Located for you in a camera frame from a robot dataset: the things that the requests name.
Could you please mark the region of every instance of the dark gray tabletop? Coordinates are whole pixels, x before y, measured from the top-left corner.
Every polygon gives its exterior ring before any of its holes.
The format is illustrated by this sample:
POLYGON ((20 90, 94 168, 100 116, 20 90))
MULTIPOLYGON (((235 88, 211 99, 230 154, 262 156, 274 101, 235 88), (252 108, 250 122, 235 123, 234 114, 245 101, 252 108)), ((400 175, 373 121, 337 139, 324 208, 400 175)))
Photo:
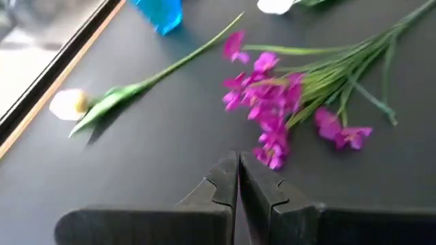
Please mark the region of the dark gray tabletop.
MULTIPOLYGON (((340 2, 267 16, 253 0, 186 0, 183 26, 167 37, 154 34, 126 5, 63 88, 99 95, 147 78, 207 42, 243 10, 239 27, 247 30, 249 43, 324 47, 382 31, 425 0, 340 2)), ((436 10, 399 44, 390 89, 397 127, 355 94, 351 124, 375 127, 362 152, 336 152, 307 121, 290 137, 292 156, 281 174, 314 200, 334 206, 436 206, 435 23, 436 10)), ((0 244, 54 244, 56 221, 84 206, 173 206, 227 151, 251 150, 260 130, 245 120, 247 112, 225 113, 221 102, 222 80, 240 69, 222 61, 216 47, 113 113, 104 127, 72 139, 67 136, 74 123, 56 119, 46 106, 0 162, 0 244)), ((362 82, 379 95, 379 65, 362 82)), ((248 244, 247 237, 239 212, 235 244, 248 244)))

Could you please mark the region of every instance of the blue bottle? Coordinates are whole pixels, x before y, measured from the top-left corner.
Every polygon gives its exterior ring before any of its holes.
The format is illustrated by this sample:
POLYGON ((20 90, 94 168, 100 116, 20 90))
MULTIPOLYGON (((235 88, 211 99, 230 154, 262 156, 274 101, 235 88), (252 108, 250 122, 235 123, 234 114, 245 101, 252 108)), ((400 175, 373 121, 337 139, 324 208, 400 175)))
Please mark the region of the blue bottle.
POLYGON ((183 18, 181 0, 130 0, 161 35, 177 27, 183 18))

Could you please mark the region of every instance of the pink flower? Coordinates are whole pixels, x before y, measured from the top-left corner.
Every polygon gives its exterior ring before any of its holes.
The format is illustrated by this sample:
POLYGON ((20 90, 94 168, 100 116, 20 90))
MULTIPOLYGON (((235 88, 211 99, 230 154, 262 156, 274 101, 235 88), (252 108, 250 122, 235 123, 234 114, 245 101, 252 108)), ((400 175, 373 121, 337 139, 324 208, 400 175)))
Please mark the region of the pink flower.
POLYGON ((334 141, 338 149, 342 149, 349 143, 353 149, 360 150, 363 147, 364 138, 368 137, 373 131, 370 127, 342 128, 337 116, 323 107, 318 108, 316 111, 315 122, 320 129, 320 136, 334 141))
POLYGON ((296 113, 300 109, 303 77, 303 73, 293 73, 288 78, 290 81, 290 87, 287 90, 284 104, 285 106, 290 106, 292 113, 296 113))
POLYGON ((260 72, 267 72, 274 69, 275 65, 280 61, 276 58, 273 52, 263 52, 254 63, 254 70, 260 72))
POLYGON ((245 78, 245 73, 241 73, 235 78, 224 80, 224 86, 232 89, 223 97, 226 111, 234 110, 240 105, 242 93, 248 82, 248 79, 245 78))
POLYGON ((240 46, 244 40, 245 32, 237 31, 232 33, 224 44, 224 57, 232 62, 238 59, 242 63, 247 63, 250 59, 246 52, 240 51, 240 46))
POLYGON ((334 140, 336 134, 342 130, 341 123, 336 115, 326 108, 320 107, 315 112, 315 123, 319 128, 319 135, 326 140, 334 140))
POLYGON ((278 144, 274 145, 272 148, 256 147, 253 149, 253 153, 259 161, 271 169, 280 169, 283 167, 285 154, 278 144))
POLYGON ((334 137, 336 148, 341 149, 349 143, 353 149, 360 150, 363 147, 363 139, 372 131, 370 127, 346 127, 334 137))

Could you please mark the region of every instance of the green flower stem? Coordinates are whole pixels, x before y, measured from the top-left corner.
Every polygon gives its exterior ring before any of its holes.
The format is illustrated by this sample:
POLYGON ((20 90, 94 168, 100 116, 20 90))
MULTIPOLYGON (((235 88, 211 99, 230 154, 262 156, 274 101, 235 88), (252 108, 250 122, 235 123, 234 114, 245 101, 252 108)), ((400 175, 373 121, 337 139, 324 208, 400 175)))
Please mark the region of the green flower stem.
POLYGON ((138 88, 141 90, 148 88, 149 86, 152 86, 156 83, 158 83, 162 78, 165 78, 170 73, 175 71, 180 66, 184 65, 186 62, 192 60, 193 57, 199 55, 200 53, 204 52, 207 48, 209 48, 212 44, 214 44, 217 40, 221 39, 223 35, 230 30, 239 19, 242 18, 244 12, 240 13, 238 17, 236 17, 224 30, 222 30, 218 35, 216 35, 214 38, 212 38, 209 42, 206 42, 203 46, 199 47, 197 50, 193 51, 191 54, 188 54, 185 58, 182 58, 181 60, 175 62, 165 70, 159 72, 158 74, 152 76, 151 78, 148 78, 140 83, 138 83, 138 88))
POLYGON ((404 17, 398 24, 396 24, 394 27, 397 26, 410 26, 410 24, 414 21, 417 21, 419 18, 423 17, 429 10, 434 8, 436 6, 436 0, 428 0, 426 3, 421 5, 418 9, 413 11, 408 16, 404 17))

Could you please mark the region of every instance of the white object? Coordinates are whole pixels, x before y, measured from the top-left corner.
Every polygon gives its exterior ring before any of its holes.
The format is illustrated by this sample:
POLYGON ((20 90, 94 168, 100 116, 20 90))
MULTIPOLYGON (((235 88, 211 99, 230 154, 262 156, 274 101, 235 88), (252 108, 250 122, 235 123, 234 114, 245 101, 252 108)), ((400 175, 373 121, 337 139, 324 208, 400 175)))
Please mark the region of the white object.
POLYGON ((299 0, 259 0, 259 10, 265 14, 284 14, 299 0))
POLYGON ((80 120, 88 111, 88 97, 80 89, 59 91, 48 108, 61 120, 80 120))

